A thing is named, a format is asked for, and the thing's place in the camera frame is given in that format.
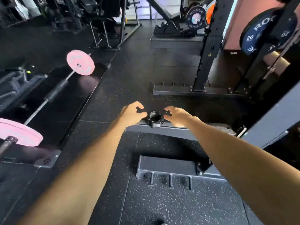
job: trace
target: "pink wall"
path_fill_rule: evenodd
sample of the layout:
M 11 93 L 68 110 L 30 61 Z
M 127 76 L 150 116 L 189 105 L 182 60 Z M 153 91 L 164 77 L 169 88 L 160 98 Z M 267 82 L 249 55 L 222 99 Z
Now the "pink wall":
M 240 36 L 246 25 L 261 12 L 271 8 L 282 7 L 283 5 L 276 0 L 239 0 L 225 35 L 227 39 L 225 49 L 241 49 L 239 44 Z M 300 5 L 296 8 L 295 13 L 298 16 L 299 26 Z

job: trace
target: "right arm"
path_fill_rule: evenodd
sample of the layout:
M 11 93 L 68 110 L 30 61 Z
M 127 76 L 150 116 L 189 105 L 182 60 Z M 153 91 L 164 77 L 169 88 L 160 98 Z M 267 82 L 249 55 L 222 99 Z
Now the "right arm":
M 259 147 L 168 106 L 175 127 L 188 128 L 219 172 L 266 225 L 298 224 L 300 171 Z

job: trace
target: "person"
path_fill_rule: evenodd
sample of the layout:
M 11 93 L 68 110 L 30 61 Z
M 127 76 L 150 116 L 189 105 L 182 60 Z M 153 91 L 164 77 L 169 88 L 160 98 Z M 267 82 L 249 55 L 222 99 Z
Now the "person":
M 88 224 L 106 183 L 126 127 L 147 116 L 139 102 L 123 107 L 109 128 L 52 183 L 19 225 Z M 164 118 L 188 128 L 220 173 L 265 224 L 298 224 L 300 171 L 246 141 L 211 127 L 185 110 L 168 106 Z

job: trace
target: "hand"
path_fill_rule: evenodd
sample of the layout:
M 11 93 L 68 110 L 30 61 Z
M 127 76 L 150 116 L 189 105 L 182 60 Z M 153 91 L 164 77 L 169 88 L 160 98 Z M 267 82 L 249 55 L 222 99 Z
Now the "hand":
M 126 128 L 135 125 L 148 115 L 147 112 L 137 113 L 137 107 L 144 109 L 144 106 L 138 101 L 123 107 L 117 118 L 118 123 L 122 125 L 122 127 Z
M 172 125 L 175 127 L 185 127 L 184 122 L 186 118 L 192 117 L 188 112 L 186 112 L 184 109 L 174 107 L 174 106 L 167 106 L 165 110 L 170 111 L 172 116 L 170 115 L 164 115 L 164 119 L 170 121 Z

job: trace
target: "blue weight plate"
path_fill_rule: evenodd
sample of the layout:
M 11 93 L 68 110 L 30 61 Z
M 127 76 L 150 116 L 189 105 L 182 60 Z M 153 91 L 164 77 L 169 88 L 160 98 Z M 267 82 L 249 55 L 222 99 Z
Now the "blue weight plate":
M 204 28 L 205 10 L 200 5 L 192 6 L 187 12 L 186 25 L 189 29 L 198 30 Z
M 257 51 L 257 41 L 263 34 L 263 31 L 275 20 L 279 14 L 280 9 L 273 8 L 262 12 L 261 14 L 254 17 L 243 30 L 240 37 L 240 46 L 242 51 L 251 55 Z M 297 16 L 295 13 L 291 15 L 287 23 L 284 25 L 280 32 L 279 44 L 273 44 L 270 46 L 268 53 L 273 52 L 283 45 L 293 34 L 297 26 Z

